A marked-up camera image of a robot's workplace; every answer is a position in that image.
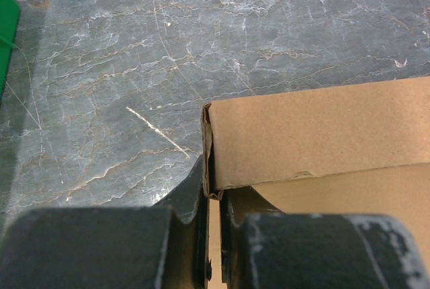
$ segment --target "cardboard flap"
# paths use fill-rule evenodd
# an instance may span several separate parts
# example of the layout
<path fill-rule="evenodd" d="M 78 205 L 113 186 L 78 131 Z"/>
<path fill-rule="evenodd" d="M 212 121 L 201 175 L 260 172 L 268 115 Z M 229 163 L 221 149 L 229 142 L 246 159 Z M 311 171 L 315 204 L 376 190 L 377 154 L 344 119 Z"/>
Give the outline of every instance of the cardboard flap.
<path fill-rule="evenodd" d="M 204 108 L 202 132 L 212 195 L 428 163 L 430 77 L 214 101 Z"/>

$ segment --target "brown cardboard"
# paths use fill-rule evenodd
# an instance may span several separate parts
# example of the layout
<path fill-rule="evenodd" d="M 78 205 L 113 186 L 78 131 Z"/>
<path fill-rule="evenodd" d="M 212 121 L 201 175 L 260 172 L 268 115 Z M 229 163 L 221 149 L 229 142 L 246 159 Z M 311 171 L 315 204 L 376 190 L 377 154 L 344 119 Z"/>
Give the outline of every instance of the brown cardboard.
<path fill-rule="evenodd" d="M 202 130 L 207 194 L 428 163 L 430 77 L 215 101 Z"/>
<path fill-rule="evenodd" d="M 430 270 L 430 77 L 215 101 L 202 131 L 207 196 L 253 185 L 284 212 L 389 214 Z"/>

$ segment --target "stone floor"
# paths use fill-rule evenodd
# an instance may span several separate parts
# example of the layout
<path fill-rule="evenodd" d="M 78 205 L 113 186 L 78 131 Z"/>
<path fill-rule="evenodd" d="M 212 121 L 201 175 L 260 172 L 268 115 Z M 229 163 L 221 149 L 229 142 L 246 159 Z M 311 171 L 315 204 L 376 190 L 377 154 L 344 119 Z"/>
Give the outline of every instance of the stone floor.
<path fill-rule="evenodd" d="M 160 200 L 202 152 L 206 102 L 430 71 L 430 0 L 16 1 L 0 226 Z"/>

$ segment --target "green box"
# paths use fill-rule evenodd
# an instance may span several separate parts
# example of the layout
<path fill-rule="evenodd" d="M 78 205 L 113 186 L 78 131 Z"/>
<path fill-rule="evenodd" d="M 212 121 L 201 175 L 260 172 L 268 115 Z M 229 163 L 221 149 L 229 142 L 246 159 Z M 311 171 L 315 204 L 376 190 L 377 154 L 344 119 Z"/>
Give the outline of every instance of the green box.
<path fill-rule="evenodd" d="M 0 0 L 0 101 L 3 94 L 7 68 L 15 46 L 16 27 L 19 18 L 19 6 L 14 0 Z"/>

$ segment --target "green plastic bin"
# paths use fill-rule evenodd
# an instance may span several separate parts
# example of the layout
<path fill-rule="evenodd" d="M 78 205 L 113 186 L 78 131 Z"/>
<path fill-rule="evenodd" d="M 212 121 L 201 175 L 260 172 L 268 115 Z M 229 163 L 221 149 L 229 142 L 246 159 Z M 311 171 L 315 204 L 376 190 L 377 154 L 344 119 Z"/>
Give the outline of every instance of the green plastic bin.
<path fill-rule="evenodd" d="M 16 27 L 19 18 L 19 6 L 14 0 L 0 0 L 0 101 L 5 87 L 7 68 L 15 46 Z"/>

